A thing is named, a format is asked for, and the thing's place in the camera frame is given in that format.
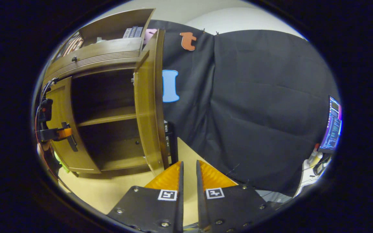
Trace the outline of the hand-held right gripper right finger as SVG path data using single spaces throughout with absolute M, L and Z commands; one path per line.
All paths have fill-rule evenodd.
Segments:
M 203 233 L 248 233 L 275 212 L 256 191 L 196 162 L 198 225 Z

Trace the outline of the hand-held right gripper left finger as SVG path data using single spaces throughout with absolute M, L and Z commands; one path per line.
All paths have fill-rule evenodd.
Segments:
M 147 185 L 131 187 L 108 217 L 139 232 L 183 232 L 183 177 L 178 161 Z

